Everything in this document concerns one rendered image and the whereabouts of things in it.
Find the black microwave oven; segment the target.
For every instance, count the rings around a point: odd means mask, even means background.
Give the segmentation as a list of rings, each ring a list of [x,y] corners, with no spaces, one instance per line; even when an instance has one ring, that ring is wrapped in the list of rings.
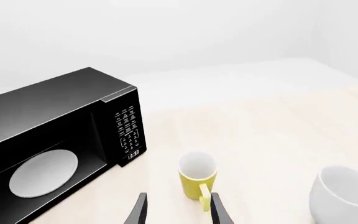
[[[54,192],[24,199],[9,179],[30,158],[73,152],[78,167]],[[134,85],[83,68],[0,95],[0,224],[28,224],[114,166],[147,150]]]

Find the yellow and white mug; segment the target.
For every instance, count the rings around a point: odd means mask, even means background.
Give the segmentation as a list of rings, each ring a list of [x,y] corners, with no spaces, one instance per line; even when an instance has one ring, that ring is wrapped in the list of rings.
[[[186,197],[199,201],[202,209],[209,211],[211,192],[218,173],[216,160],[205,152],[188,152],[179,160],[178,173]]]

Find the white microwave turntable plate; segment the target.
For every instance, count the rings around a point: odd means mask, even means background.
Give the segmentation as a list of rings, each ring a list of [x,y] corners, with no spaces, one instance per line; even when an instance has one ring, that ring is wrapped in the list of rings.
[[[56,149],[30,158],[18,167],[9,180],[9,190],[20,198],[47,195],[73,177],[78,167],[74,152]]]

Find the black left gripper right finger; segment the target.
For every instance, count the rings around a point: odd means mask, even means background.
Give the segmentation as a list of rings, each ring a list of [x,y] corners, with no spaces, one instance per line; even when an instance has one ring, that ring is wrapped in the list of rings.
[[[216,192],[211,193],[210,207],[213,224],[234,224]]]

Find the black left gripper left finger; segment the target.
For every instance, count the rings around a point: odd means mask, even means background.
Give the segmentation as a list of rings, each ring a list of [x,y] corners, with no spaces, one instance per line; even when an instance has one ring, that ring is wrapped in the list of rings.
[[[147,193],[142,192],[124,224],[145,224],[147,218]]]

